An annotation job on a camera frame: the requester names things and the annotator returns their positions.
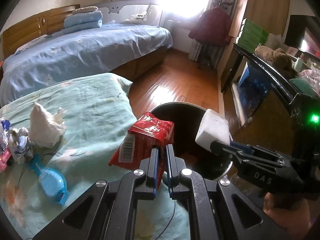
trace white bottle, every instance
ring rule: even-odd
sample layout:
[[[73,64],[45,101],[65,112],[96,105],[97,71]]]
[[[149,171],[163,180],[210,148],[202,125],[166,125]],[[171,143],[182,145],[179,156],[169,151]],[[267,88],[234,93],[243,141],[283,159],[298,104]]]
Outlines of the white bottle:
[[[296,64],[294,65],[294,70],[297,73],[300,73],[302,70],[302,65],[303,65],[303,60],[301,58],[298,57]]]
[[[311,66],[312,66],[312,61],[311,61],[311,59],[308,59],[306,65],[307,65],[308,68],[311,68]]]

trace red snack bag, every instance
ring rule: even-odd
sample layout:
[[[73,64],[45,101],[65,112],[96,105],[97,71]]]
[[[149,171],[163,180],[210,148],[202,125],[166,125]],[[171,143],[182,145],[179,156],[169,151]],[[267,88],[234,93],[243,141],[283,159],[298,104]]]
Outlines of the red snack bag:
[[[157,145],[161,149],[157,178],[159,188],[166,169],[164,148],[173,143],[173,128],[173,122],[159,120],[153,114],[145,113],[130,127],[108,164],[128,170],[138,169],[140,161],[149,158],[153,145]]]
[[[2,155],[0,155],[0,173],[7,168],[7,161],[9,160],[10,157],[11,157],[10,150],[8,149],[8,147],[6,147]]]

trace blue bedsheet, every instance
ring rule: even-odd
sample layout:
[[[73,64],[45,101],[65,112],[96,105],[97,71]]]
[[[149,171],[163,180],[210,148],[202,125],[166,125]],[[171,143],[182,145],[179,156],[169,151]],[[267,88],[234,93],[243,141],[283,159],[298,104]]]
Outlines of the blue bedsheet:
[[[106,24],[52,38],[4,61],[0,104],[73,78],[106,73],[159,47],[172,46],[168,30],[148,25]]]

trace green led light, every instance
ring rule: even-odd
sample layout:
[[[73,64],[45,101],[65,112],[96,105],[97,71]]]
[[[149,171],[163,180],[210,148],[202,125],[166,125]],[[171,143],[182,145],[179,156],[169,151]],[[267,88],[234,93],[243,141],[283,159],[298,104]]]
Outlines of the green led light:
[[[314,123],[318,123],[319,119],[320,119],[320,117],[318,115],[315,115],[315,114],[311,117],[311,121],[314,122]]]

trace blue plastic bottle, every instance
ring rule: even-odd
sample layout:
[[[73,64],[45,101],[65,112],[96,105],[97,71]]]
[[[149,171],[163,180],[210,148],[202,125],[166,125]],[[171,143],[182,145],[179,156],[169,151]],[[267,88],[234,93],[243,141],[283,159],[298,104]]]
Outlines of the blue plastic bottle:
[[[69,197],[64,176],[54,169],[44,167],[39,154],[29,162],[29,168],[39,177],[39,183],[45,195],[52,201],[64,205]]]

